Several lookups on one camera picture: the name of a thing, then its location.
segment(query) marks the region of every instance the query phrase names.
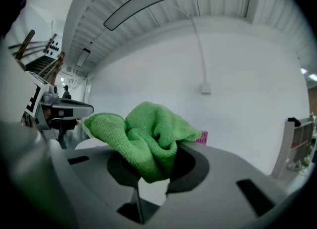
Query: wall outlet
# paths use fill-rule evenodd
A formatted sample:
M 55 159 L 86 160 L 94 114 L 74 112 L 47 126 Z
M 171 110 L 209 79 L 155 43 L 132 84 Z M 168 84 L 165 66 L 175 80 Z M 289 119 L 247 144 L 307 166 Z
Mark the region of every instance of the wall outlet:
M 211 83 L 203 83 L 201 92 L 202 94 L 211 94 Z

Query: person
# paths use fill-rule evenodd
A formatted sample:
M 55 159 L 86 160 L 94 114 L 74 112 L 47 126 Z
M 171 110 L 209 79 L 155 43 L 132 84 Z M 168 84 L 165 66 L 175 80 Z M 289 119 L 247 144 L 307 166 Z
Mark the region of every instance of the person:
M 71 95 L 69 94 L 69 91 L 68 91 L 68 85 L 64 86 L 64 89 L 65 89 L 65 92 L 64 92 L 62 98 L 71 99 Z

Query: wire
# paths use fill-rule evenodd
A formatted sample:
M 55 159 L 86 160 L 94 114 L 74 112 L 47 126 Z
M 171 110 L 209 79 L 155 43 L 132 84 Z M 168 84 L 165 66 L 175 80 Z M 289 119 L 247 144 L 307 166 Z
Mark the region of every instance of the wire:
M 204 51 L 203 51 L 202 42 L 200 41 L 200 37 L 199 37 L 198 30 L 197 30 L 196 24 L 194 22 L 194 19 L 191 16 L 189 16 L 185 11 L 183 11 L 182 9 L 177 7 L 175 4 L 170 2 L 170 0 L 167 0 L 167 3 L 169 3 L 171 6 L 173 6 L 174 8 L 176 8 L 177 10 L 179 10 L 183 14 L 185 14 L 187 16 L 187 18 L 190 19 L 190 21 L 193 24 L 193 27 L 194 27 L 194 30 L 195 30 L 195 34 L 196 34 L 196 37 L 197 37 L 197 41 L 198 41 L 198 47 L 199 47 L 199 50 L 200 50 L 200 55 L 201 55 L 201 58 L 202 58 L 202 68 L 203 68 L 204 83 L 207 83 L 208 80 L 207 80 L 206 61 L 205 61 Z
M 58 141 L 58 138 L 55 135 L 54 129 L 52 129 L 52 131 L 53 131 L 53 134 L 54 134 L 54 137 L 55 137 L 56 141 Z
M 301 169 L 301 171 L 303 171 L 303 173 L 304 173 L 304 175 L 307 177 L 307 175 L 305 174 L 305 171 L 304 171 L 304 169 Z

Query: green microfiber cloth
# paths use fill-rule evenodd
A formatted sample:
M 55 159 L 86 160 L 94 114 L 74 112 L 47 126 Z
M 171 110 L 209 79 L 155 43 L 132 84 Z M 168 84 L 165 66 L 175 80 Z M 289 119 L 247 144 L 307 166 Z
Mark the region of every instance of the green microfiber cloth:
M 111 113 L 93 115 L 83 129 L 118 151 L 148 183 L 170 177 L 177 140 L 202 136 L 179 115 L 150 102 L 139 104 L 125 120 Z

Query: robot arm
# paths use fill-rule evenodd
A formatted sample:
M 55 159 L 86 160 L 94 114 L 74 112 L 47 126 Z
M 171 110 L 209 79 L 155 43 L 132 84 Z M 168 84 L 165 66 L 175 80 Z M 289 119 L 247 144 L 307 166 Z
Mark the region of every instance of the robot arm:
M 61 129 L 63 131 L 74 129 L 76 119 L 91 115 L 94 112 L 93 106 L 71 100 L 59 98 L 53 86 L 48 84 L 35 73 L 27 72 L 34 84 L 37 86 L 34 97 L 31 98 L 29 105 L 25 110 L 26 122 L 30 123 L 28 118 L 33 117 L 34 123 L 40 131 Z

